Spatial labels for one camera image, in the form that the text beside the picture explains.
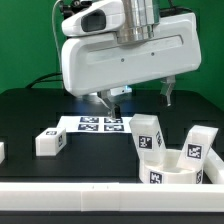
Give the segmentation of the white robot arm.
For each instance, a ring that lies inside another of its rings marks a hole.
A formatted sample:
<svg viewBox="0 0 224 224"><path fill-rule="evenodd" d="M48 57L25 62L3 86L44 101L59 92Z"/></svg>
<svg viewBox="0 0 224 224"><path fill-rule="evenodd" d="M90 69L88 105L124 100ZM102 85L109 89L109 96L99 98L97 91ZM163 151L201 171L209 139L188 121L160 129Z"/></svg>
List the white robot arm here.
<svg viewBox="0 0 224 224"><path fill-rule="evenodd" d="M74 96L95 93L113 118L117 87L162 78L169 96L177 74L201 63L196 16L172 7L160 15L158 0L100 0L62 22L65 89Z"/></svg>

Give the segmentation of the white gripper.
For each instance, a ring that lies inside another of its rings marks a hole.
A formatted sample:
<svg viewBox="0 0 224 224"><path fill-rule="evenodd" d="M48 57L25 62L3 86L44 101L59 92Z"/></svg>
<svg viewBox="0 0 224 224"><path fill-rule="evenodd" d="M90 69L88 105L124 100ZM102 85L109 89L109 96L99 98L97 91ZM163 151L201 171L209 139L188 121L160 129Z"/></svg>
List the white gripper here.
<svg viewBox="0 0 224 224"><path fill-rule="evenodd" d="M194 13L161 18L152 0L100 0L62 22L65 89L74 96L99 92L112 119L120 107L108 90L163 78L164 106L171 105L174 75L201 63Z"/></svg>

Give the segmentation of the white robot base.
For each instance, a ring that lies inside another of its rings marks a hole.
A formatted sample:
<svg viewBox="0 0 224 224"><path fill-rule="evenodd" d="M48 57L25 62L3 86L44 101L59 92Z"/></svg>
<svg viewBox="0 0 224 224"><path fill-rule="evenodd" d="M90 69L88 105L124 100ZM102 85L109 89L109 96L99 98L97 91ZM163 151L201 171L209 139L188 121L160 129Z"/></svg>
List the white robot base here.
<svg viewBox="0 0 224 224"><path fill-rule="evenodd" d="M132 88L129 86L117 87L109 90L109 99L111 101L119 101L127 98L132 93ZM81 96L82 100L89 102L99 103L100 99L97 96L97 93L90 93L84 96Z"/></svg>

